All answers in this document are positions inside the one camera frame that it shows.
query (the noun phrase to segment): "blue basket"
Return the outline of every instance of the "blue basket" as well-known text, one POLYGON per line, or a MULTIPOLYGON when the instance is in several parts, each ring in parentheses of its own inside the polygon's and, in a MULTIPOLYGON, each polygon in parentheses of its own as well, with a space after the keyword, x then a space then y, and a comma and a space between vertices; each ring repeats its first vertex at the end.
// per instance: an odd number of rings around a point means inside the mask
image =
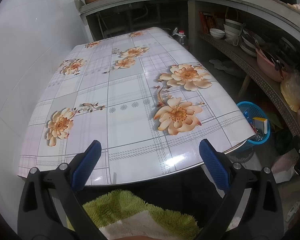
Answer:
MULTIPOLYGON (((265 112, 262 111, 262 109, 257 106, 254 103, 248 102, 248 101, 242 101, 240 103, 237 103, 237 106, 239 107, 239 109, 241 110, 241 112, 245 111, 246 109, 248 109, 248 115, 249 117, 252 119, 253 117, 262 117, 262 118, 266 118, 268 119, 268 117, 266 116, 265 112)), ((244 145, 242 145, 239 149, 235 150, 235 152, 242 152, 246 149, 249 149, 255 145, 258 144, 263 144, 267 141, 267 139, 270 136, 270 123, 269 123, 269 119, 268 119, 268 132, 266 134, 266 136, 264 137, 264 139, 262 141, 259 142, 255 142, 252 140, 247 140, 244 145)))

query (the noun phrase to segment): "orange flower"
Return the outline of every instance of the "orange flower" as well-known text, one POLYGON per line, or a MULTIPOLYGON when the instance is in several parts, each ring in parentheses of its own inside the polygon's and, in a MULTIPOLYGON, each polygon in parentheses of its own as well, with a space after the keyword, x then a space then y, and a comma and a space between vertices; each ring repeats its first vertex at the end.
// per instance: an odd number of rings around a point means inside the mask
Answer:
POLYGON ((50 140, 49 146, 52 147, 57 144, 57 137, 59 139, 68 138, 68 132, 73 126, 73 120, 70 119, 74 114, 74 112, 70 111, 70 108, 66 108, 62 112, 57 111, 52 116, 52 120, 48 122, 47 140, 50 140))
POLYGON ((90 42, 88 44, 86 44, 86 48, 92 48, 93 46, 99 45, 100 41, 94 41, 94 42, 90 42))
POLYGON ((197 125, 201 125, 199 119, 194 115, 202 112, 200 106, 193 106, 191 102, 181 102, 181 98, 170 98, 168 105, 160 108, 154 115, 161 123, 159 131, 168 128, 168 133, 177 135, 179 132, 188 132, 197 125))
POLYGON ((130 37, 137 37, 143 35, 143 32, 134 32, 130 34, 130 37))
POLYGON ((130 68, 135 63, 136 63, 136 61, 133 60, 132 58, 125 58, 125 59, 122 59, 122 60, 118 60, 117 63, 115 64, 114 68, 115 69, 130 68))
POLYGON ((148 50, 149 50, 148 47, 144 47, 144 48, 135 47, 122 52, 120 57, 129 57, 129 58, 140 57, 148 50))
POLYGON ((79 67, 82 67, 83 63, 87 62, 86 60, 83 60, 83 58, 79 58, 71 62, 68 66, 65 66, 61 73, 64 73, 65 75, 69 74, 75 74, 79 71, 79 67))
POLYGON ((199 66, 189 64, 172 65, 170 71, 172 74, 163 73, 159 79, 168 80, 167 85, 177 87, 184 85, 186 90, 196 91, 198 87, 209 88, 212 83, 208 81, 211 75, 199 66))

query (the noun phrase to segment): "floral tablecloth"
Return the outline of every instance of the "floral tablecloth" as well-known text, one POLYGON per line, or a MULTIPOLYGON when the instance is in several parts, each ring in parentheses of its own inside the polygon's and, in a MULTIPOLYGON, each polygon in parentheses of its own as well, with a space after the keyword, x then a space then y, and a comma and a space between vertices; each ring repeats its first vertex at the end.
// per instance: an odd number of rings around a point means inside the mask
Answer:
POLYGON ((36 105, 18 174, 69 163, 93 140, 87 185, 129 183, 202 164, 207 138, 226 152, 254 135, 234 101, 160 28, 76 46, 36 105))

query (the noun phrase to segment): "towel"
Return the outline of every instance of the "towel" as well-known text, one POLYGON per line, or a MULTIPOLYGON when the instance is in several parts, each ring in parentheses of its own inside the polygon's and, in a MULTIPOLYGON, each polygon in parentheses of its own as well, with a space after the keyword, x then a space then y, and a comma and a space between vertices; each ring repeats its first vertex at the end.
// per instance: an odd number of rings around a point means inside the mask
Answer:
MULTIPOLYGON (((200 232, 194 217, 145 203, 127 190, 114 190, 83 208, 108 240, 126 236, 192 240, 200 232)), ((68 219, 67 223, 74 230, 68 219)))

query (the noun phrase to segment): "plastic bottle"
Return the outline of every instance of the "plastic bottle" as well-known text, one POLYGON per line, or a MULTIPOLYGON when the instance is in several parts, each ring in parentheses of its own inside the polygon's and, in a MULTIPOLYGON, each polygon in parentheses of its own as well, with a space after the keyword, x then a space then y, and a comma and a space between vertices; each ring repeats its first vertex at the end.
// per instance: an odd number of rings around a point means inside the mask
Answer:
POLYGON ((178 34, 179 38, 177 39, 177 41, 187 50, 189 50, 189 42, 188 42, 188 38, 185 36, 185 32, 184 31, 179 31, 178 34))

